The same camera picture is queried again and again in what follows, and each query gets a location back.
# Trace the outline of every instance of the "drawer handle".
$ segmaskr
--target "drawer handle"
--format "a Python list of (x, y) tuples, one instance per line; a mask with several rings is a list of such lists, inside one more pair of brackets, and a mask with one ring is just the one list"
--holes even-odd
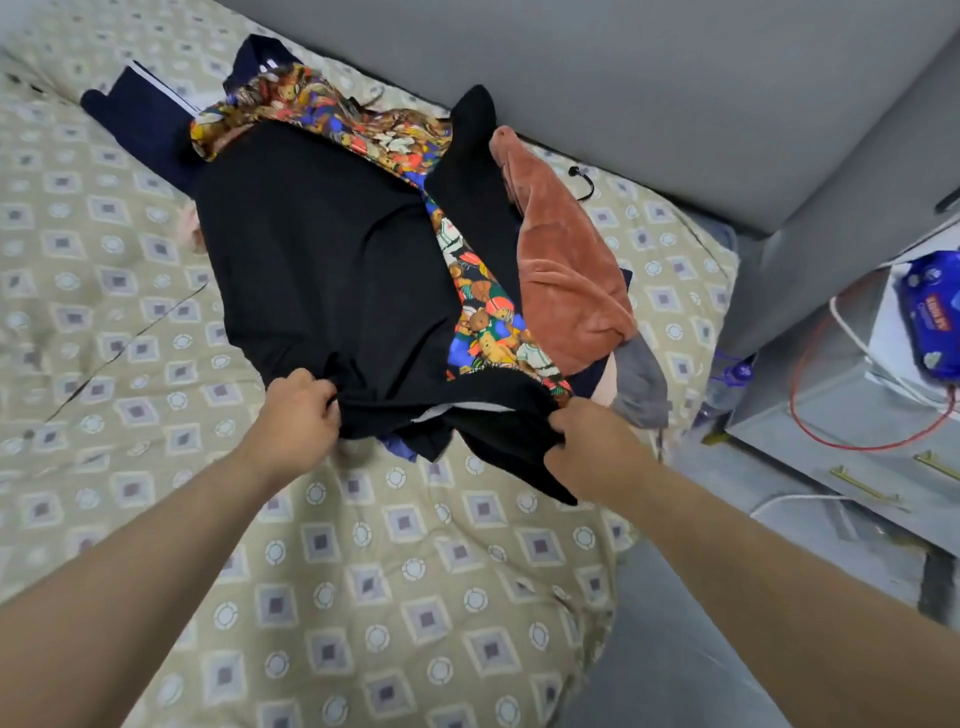
[(900, 496), (899, 493), (894, 493), (892, 496), (888, 496), (885, 493), (881, 493), (880, 491), (874, 488), (871, 488), (866, 483), (861, 483), (855, 477), (850, 475), (850, 472), (847, 470), (846, 466), (838, 465), (836, 468), (830, 468), (830, 474), (835, 475), (836, 477), (840, 478), (846, 483), (850, 483), (854, 488), (859, 488), (868, 496), (873, 496), (877, 500), (882, 500), (886, 503), (891, 503), (893, 505), (896, 505), (902, 508), (900, 504), (903, 503), (903, 498)]
[(929, 449), (927, 452), (921, 452), (919, 455), (914, 455), (913, 459), (918, 463), (923, 463), (928, 468), (933, 468), (937, 473), (943, 473), (947, 477), (951, 477), (954, 480), (960, 481), (960, 472), (944, 465), (942, 462), (937, 460), (937, 456), (933, 454), (933, 450)]

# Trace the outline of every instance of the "bedsheet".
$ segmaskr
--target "bedsheet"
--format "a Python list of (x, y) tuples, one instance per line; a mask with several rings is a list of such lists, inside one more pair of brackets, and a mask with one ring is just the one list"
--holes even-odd
[[(0, 61), (0, 598), (228, 452), (263, 401), (206, 258), (173, 242), (182, 196), (76, 104), (129, 58), (214, 93), (250, 32), (271, 35), (205, 0), (59, 0)], [(443, 113), (289, 45), (361, 101)], [(532, 149), (586, 192), (572, 159)], [(656, 193), (581, 168), (635, 274), (669, 445), (699, 406), (736, 258)], [(343, 442), (264, 506), (128, 724), (545, 724), (599, 657), (637, 538), (459, 438), (436, 464)]]

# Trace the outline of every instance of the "bed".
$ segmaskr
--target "bed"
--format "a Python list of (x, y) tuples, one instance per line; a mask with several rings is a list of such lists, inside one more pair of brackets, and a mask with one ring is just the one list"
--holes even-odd
[[(250, 33), (275, 35), (206, 0), (59, 0), (7, 40), (4, 599), (229, 452), (263, 401), (226, 339), (207, 259), (174, 240), (183, 196), (78, 106), (132, 59), (184, 96), (215, 98)], [(444, 111), (286, 42), (357, 99)], [(668, 456), (699, 407), (737, 256), (651, 189), (533, 149), (578, 196), (586, 184), (567, 169), (590, 177), (586, 210), (634, 274), (638, 328), (668, 382)], [(488, 506), (482, 520), (474, 501)], [(426, 537), (399, 542), (398, 510)], [(617, 559), (638, 538), (614, 513), (537, 494), (459, 438), (416, 464), (373, 440), (341, 442), (264, 506), (128, 725), (551, 722), (603, 649)], [(371, 578), (383, 588), (368, 593)]]

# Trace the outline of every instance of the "gray upholstered headboard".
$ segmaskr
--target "gray upholstered headboard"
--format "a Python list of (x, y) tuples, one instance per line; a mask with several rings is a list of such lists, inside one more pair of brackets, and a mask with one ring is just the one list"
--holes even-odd
[[(960, 61), (934, 62), (960, 27), (956, 0), (221, 1), (441, 104), (482, 83), (501, 122), (542, 144), (779, 231), (734, 293), (732, 349), (934, 227), (960, 183), (960, 140), (924, 140), (930, 124), (960, 129), (950, 100), (921, 92), (902, 108), (931, 74), (956, 74), (957, 96)], [(898, 150), (872, 141), (889, 123)], [(798, 266), (807, 279), (792, 280)]]

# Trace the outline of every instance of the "rust brown towel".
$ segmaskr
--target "rust brown towel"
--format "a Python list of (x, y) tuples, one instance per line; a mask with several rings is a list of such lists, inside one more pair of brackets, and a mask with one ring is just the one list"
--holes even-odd
[(636, 336), (623, 274), (580, 203), (514, 130), (497, 129), (490, 151), (523, 214), (516, 243), (523, 318), (560, 371), (576, 374)]

